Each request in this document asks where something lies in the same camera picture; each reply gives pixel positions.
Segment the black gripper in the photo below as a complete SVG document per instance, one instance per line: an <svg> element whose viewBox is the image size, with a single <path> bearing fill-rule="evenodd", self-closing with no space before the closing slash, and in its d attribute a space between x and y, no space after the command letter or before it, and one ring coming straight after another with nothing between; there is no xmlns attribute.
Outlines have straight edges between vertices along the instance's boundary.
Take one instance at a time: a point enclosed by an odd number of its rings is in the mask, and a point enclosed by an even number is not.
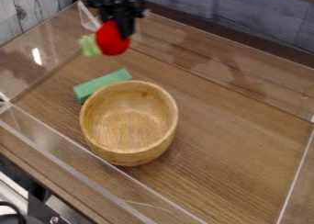
<svg viewBox="0 0 314 224"><path fill-rule="evenodd" d="M98 9L102 23L116 20L122 39L135 32L137 18L145 18L149 12L147 0L83 0L86 5Z"/></svg>

